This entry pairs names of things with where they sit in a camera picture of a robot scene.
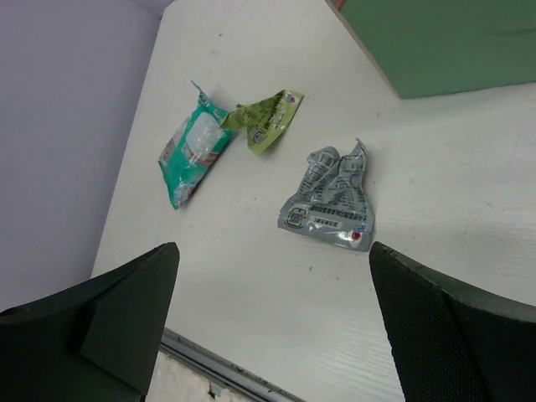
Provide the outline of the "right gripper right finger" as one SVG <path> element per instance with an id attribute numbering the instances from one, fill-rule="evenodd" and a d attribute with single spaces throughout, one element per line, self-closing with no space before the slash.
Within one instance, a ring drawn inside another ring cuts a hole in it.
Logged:
<path id="1" fill-rule="evenodd" d="M 369 266 L 408 401 L 533 401 L 535 308 L 380 242 Z"/>

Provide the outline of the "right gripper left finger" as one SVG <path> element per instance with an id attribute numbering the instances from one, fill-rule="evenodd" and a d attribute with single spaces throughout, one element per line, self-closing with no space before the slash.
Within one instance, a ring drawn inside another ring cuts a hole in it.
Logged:
<path id="1" fill-rule="evenodd" d="M 1 313 L 3 401 L 143 401 L 178 273 L 165 243 Z"/>

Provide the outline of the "green paper bag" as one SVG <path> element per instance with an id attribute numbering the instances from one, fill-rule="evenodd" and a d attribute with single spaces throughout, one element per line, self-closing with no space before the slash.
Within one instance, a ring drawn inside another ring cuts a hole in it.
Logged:
<path id="1" fill-rule="evenodd" d="M 533 0 L 329 5 L 400 99 L 535 80 Z"/>

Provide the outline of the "silver foil wrapper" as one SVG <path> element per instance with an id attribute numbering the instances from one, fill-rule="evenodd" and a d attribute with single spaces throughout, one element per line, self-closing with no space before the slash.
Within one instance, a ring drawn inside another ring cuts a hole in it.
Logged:
<path id="1" fill-rule="evenodd" d="M 366 162 L 360 140 L 346 155 L 335 147 L 312 152 L 297 191 L 280 209 L 278 227 L 345 249 L 369 251 L 374 211 L 363 190 Z"/>

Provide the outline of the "teal snack packet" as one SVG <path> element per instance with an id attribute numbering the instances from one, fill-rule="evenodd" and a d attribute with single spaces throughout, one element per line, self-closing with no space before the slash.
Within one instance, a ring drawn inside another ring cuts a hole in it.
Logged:
<path id="1" fill-rule="evenodd" d="M 158 158 L 174 209 L 185 205 L 232 139 L 220 126 L 228 112 L 216 106 L 199 85 L 196 108 L 175 131 Z"/>

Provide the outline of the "small green wrapper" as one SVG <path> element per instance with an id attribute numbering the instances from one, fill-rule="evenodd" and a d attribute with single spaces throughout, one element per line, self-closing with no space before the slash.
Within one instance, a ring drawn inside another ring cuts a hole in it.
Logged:
<path id="1" fill-rule="evenodd" d="M 249 105 L 237 105 L 220 123 L 231 131 L 245 131 L 248 148 L 255 154 L 266 151 L 291 124 L 304 95 L 281 90 L 275 95 Z"/>

